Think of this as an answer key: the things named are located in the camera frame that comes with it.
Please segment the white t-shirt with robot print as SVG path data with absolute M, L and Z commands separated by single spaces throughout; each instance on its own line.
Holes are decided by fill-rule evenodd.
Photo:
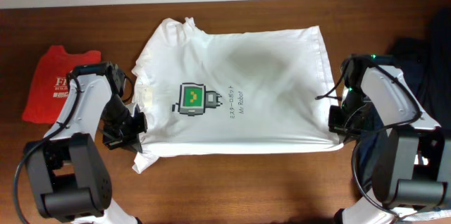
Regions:
M 319 26 L 213 35 L 167 18 L 132 71 L 148 124 L 137 173 L 163 157 L 343 146 L 328 129 L 334 80 Z

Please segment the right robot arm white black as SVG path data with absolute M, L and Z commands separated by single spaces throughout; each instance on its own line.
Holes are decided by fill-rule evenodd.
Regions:
M 356 183 L 361 199 L 334 223 L 401 223 L 450 214 L 450 131 L 424 110 L 400 67 L 388 56 L 352 54 L 341 65 L 347 94 L 331 106 L 330 132 L 355 140 L 352 174 L 365 136 L 384 133 L 371 188 Z

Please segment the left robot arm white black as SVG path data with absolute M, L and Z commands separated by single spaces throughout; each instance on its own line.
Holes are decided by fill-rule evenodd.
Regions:
M 112 62 L 76 66 L 66 76 L 69 95 L 45 136 L 26 144 L 25 169 L 37 210 L 61 223 L 139 223 L 112 198 L 109 172 L 94 143 L 141 152 L 147 131 L 140 108 L 122 99 L 128 76 Z

